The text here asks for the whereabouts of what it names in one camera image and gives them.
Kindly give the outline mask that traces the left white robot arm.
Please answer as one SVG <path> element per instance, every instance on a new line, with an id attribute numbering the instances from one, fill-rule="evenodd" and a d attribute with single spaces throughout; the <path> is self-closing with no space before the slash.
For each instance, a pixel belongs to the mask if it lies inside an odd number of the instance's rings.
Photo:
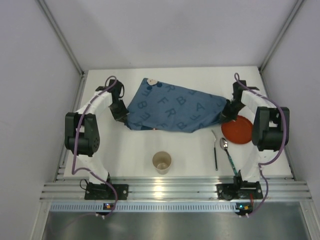
<path id="1" fill-rule="evenodd" d="M 86 171 L 91 183 L 109 184 L 110 174 L 98 153 L 101 145 L 98 119 L 109 109 L 115 121 L 125 124 L 129 111 L 123 101 L 124 93 L 124 84 L 112 75 L 96 88 L 85 105 L 65 115 L 64 145 L 73 155 L 72 175 Z"/>

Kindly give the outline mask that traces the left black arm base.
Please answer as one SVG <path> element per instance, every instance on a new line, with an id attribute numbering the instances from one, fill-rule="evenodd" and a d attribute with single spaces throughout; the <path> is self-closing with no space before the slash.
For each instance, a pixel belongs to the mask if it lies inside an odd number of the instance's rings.
<path id="1" fill-rule="evenodd" d="M 113 184 L 112 187 L 117 193 L 118 200 L 127 200 L 129 194 L 128 184 Z M 85 200 L 115 200 L 116 194 L 106 184 L 93 184 L 88 183 L 85 189 Z"/>

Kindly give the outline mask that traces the blue letter-print cloth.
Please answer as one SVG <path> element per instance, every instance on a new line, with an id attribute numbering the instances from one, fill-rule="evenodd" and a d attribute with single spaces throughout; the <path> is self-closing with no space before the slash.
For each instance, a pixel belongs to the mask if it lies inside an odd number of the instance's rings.
<path id="1" fill-rule="evenodd" d="M 127 107 L 130 130 L 193 133 L 220 124 L 223 96 L 144 78 Z"/>

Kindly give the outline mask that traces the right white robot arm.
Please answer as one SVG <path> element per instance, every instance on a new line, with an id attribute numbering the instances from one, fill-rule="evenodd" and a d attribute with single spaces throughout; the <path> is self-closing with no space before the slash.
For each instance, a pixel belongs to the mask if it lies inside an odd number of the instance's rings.
<path id="1" fill-rule="evenodd" d="M 243 181 L 258 182 L 263 167 L 273 164 L 289 141 L 290 110 L 263 96 L 246 81 L 232 85 L 232 99 L 220 114 L 223 136 L 234 144 L 252 143 L 244 166 L 235 173 Z"/>

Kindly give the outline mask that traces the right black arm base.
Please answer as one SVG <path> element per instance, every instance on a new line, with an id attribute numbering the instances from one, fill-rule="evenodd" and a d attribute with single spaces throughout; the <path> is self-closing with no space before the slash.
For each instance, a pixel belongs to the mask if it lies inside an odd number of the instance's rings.
<path id="1" fill-rule="evenodd" d="M 216 185 L 219 200 L 261 200 L 264 196 L 259 182 L 245 182 L 242 185 L 222 183 Z"/>

